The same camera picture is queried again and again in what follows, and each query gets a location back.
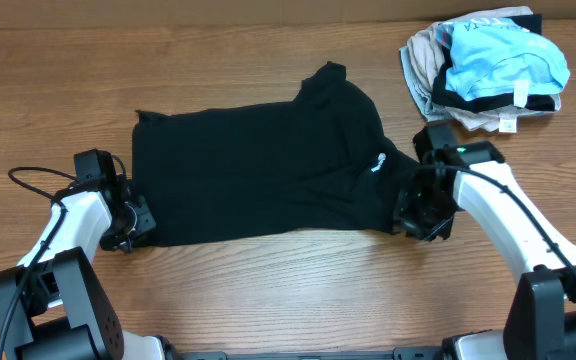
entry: wooden table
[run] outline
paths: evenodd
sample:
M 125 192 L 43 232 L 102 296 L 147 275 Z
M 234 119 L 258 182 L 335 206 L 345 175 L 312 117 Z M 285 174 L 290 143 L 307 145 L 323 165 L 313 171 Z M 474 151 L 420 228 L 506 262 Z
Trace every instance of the wooden table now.
M 375 101 L 387 135 L 414 156 L 411 139 L 424 122 L 397 50 L 427 25 L 0 31 L 0 270 L 30 250 L 49 218 L 48 201 L 13 184 L 7 170 L 72 173 L 73 154 L 97 147 L 130 171 L 134 109 L 290 100 L 302 79 L 333 60 Z M 561 113 L 522 120 L 517 135 L 458 132 L 493 141 L 535 204 L 576 243 L 576 21 L 546 21 L 544 34 L 572 71 Z M 51 191 L 64 186 L 45 175 L 23 179 Z M 438 344 L 502 328 L 514 294 L 501 257 L 464 213 L 445 242 L 310 230 L 130 256 L 100 251 L 94 268 L 124 329 L 164 335 L 182 351 Z

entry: black garment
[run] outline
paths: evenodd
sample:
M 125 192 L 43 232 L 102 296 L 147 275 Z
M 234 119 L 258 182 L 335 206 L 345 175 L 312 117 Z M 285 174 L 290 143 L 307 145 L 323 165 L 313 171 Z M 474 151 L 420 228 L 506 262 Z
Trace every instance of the black garment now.
M 379 156 L 385 160 L 379 167 Z M 298 228 L 392 232 L 401 171 L 373 102 L 328 63 L 292 102 L 139 112 L 133 178 L 172 246 Z
M 524 27 L 530 32 L 541 35 L 541 15 L 510 16 L 517 25 Z M 439 69 L 432 87 L 432 102 L 438 105 L 450 106 L 473 113 L 494 110 L 500 107 L 514 104 L 514 94 L 501 94 L 496 96 L 484 96 L 470 101 L 465 101 L 458 93 L 446 90 L 446 72 L 452 67 L 450 50 L 442 46 L 442 52 L 446 62 Z M 529 95 L 526 109 L 535 111 L 555 111 L 555 101 L 550 95 Z

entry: black cable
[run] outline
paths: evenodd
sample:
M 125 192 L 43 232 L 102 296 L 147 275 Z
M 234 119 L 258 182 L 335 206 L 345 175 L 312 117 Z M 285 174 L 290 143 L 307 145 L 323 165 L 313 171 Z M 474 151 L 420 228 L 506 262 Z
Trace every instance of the black cable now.
M 121 159 L 120 159 L 119 156 L 117 156 L 117 155 L 112 155 L 112 158 L 115 159 L 115 160 L 117 160 L 117 162 L 119 163 L 119 166 L 121 166 L 121 172 L 124 173 L 124 178 L 127 179 L 127 177 L 126 177 L 126 167 L 124 166 L 123 161 L 121 161 Z
M 411 169 L 411 172 L 417 172 L 417 171 L 422 171 L 422 170 L 437 170 L 437 169 L 444 169 L 444 170 L 454 170 L 454 171 L 461 171 L 464 172 L 466 174 L 470 174 L 470 175 L 474 175 L 480 179 L 486 180 L 489 183 L 491 183 L 492 185 L 495 185 L 496 187 L 498 187 L 502 193 L 506 193 L 508 194 L 508 196 L 517 204 L 517 206 L 519 206 L 519 208 L 524 212 L 524 214 L 526 214 L 526 217 L 528 218 L 528 220 L 530 220 L 530 222 L 532 223 L 532 225 L 535 227 L 535 229 L 537 230 L 537 232 L 539 233 L 539 235 L 541 235 L 541 237 L 543 238 L 543 240 L 546 242 L 546 244 L 548 244 L 548 246 L 550 247 L 550 250 L 552 250 L 553 253 L 555 253 L 555 255 L 557 255 L 557 257 L 559 258 L 559 260 L 566 266 L 566 268 L 570 271 L 570 273 L 573 275 L 573 277 L 576 280 L 576 268 L 572 265 L 572 263 L 566 258 L 566 256 L 561 252 L 561 250 L 559 249 L 559 246 L 557 246 L 557 244 L 555 244 L 554 241 L 552 241 L 552 239 L 550 238 L 550 236 L 548 235 L 548 233 L 546 232 L 546 230 L 544 230 L 544 228 L 541 226 L 541 224 L 539 223 L 539 221 L 537 221 L 537 219 L 535 218 L 535 216 L 532 214 L 532 212 L 530 212 L 530 209 L 528 209 L 528 207 L 526 206 L 526 204 L 524 204 L 521 199 L 519 199 L 519 197 L 517 195 L 515 195 L 515 193 L 513 193 L 508 186 L 501 184 L 500 182 L 498 182 L 497 180 L 484 175 L 478 171 L 474 171 L 468 168 L 462 168 L 459 166 L 452 166 L 452 165 L 420 165 L 415 169 Z
M 66 209 L 66 206 L 61 202 L 61 200 L 55 198 L 54 196 L 50 195 L 49 193 L 47 193 L 45 191 L 39 190 L 34 186 L 28 185 L 25 182 L 23 182 L 23 181 L 21 181 L 15 177 L 15 175 L 14 175 L 15 172 L 26 171 L 26 170 L 47 172 L 47 173 L 51 173 L 51 174 L 60 175 L 60 176 L 63 176 L 65 178 L 68 178 L 71 180 L 76 180 L 76 178 L 72 175 L 63 173 L 61 171 L 46 169 L 46 168 L 41 168 L 41 167 L 16 167 L 16 168 L 10 169 L 10 171 L 8 171 L 8 177 L 10 178 L 10 180 L 14 181 L 16 184 L 19 184 L 22 187 L 24 187 L 24 188 L 26 188 L 26 189 L 34 192 L 34 193 L 37 193 L 39 195 L 47 197 L 52 202 L 59 205 L 60 211 L 59 211 L 59 218 L 57 219 L 55 226 L 52 227 L 52 230 L 50 230 L 50 233 L 48 234 L 46 239 L 41 242 L 41 246 L 39 247 L 37 254 L 35 254 L 35 256 L 32 258 L 32 260 L 28 264 L 26 271 L 24 271 L 24 274 L 22 275 L 21 279 L 19 280 L 19 283 L 17 285 L 17 289 L 15 290 L 15 293 L 12 295 L 12 299 L 10 300 L 10 305 L 8 305 L 8 310 L 6 311 L 6 317 L 4 318 L 4 322 L 3 322 L 2 326 L 1 326 L 1 330 L 0 330 L 0 360 L 3 358 L 4 345 L 6 343 L 6 336 L 8 335 L 8 330 L 10 329 L 10 323 L 12 322 L 12 317 L 15 313 L 15 309 L 17 308 L 17 302 L 19 301 L 22 293 L 26 289 L 26 286 L 28 285 L 28 281 L 30 279 L 30 275 L 32 274 L 35 267 L 37 266 L 37 263 L 39 262 L 41 257 L 44 255 L 46 250 L 48 250 L 50 248 L 50 243 L 52 242 L 52 239 L 55 237 L 55 234 L 57 234 L 59 227 L 61 227 L 61 224 L 64 222 L 64 219 L 66 218 L 66 213 L 68 212 L 68 210 Z

